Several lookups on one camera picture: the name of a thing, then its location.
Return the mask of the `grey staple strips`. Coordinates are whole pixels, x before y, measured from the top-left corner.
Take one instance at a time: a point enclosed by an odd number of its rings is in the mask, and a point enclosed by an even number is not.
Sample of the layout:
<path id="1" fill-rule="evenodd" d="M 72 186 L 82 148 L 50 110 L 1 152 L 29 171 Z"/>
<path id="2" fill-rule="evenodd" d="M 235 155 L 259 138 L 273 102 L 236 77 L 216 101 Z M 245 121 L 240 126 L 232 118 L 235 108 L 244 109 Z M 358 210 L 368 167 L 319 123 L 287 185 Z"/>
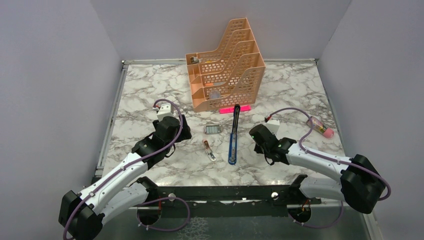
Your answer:
<path id="1" fill-rule="evenodd" d="M 221 130 L 218 126 L 208 126 L 206 128 L 207 134 L 219 134 L 220 132 L 221 132 Z"/>

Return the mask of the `staple box tray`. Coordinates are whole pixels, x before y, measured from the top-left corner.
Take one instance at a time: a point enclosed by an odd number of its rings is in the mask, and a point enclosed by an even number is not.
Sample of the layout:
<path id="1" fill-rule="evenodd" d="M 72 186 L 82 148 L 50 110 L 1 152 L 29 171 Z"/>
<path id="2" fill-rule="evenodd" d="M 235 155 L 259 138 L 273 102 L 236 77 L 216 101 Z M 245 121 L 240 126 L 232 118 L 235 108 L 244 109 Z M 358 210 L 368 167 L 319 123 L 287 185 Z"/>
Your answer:
<path id="1" fill-rule="evenodd" d="M 204 133 L 206 135 L 216 135 L 222 132 L 222 127 L 220 125 L 206 125 L 204 128 Z"/>

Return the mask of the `blue black stapler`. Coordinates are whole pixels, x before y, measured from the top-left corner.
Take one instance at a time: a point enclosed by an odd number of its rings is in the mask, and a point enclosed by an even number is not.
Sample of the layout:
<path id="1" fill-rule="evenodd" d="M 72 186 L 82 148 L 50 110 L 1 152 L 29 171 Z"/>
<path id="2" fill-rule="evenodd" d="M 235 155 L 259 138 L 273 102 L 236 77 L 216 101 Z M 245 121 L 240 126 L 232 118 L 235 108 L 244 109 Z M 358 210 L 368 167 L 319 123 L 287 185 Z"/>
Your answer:
<path id="1" fill-rule="evenodd" d="M 241 106 L 236 104 L 234 106 L 232 129 L 229 139 L 228 163 L 230 165 L 235 165 L 237 162 L 237 131 L 240 111 Z"/>

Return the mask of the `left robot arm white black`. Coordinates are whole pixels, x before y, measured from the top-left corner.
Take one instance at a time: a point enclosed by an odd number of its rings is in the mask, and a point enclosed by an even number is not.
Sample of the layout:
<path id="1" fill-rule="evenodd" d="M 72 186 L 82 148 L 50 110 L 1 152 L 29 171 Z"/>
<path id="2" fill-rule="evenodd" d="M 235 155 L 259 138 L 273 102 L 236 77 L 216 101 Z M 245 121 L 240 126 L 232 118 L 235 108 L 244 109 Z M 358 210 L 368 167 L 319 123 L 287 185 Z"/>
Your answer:
<path id="1" fill-rule="evenodd" d="M 68 191 L 61 200 L 58 221 L 63 238 L 93 240 L 111 219 L 138 203 L 152 205 L 157 200 L 154 182 L 128 184 L 172 155 L 176 143 L 191 139 L 185 115 L 166 115 L 153 122 L 155 131 L 139 140 L 131 152 L 111 172 L 79 193 Z"/>

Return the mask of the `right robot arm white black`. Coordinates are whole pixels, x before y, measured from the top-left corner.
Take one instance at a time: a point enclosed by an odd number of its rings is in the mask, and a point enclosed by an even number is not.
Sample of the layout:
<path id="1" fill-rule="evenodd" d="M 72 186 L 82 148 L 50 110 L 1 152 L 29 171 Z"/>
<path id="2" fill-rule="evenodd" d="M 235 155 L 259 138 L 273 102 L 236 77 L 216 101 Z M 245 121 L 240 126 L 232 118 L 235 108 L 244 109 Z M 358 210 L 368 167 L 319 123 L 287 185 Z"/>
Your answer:
<path id="1" fill-rule="evenodd" d="M 249 131 L 255 142 L 255 152 L 263 154 L 271 164 L 284 163 L 310 169 L 323 178 L 306 177 L 288 190 L 289 199 L 300 204 L 307 198 L 325 198 L 343 201 L 354 210 L 370 214 L 380 200 L 386 185 L 369 159 L 331 156 L 314 149 L 302 149 L 291 138 L 277 137 L 263 124 Z"/>

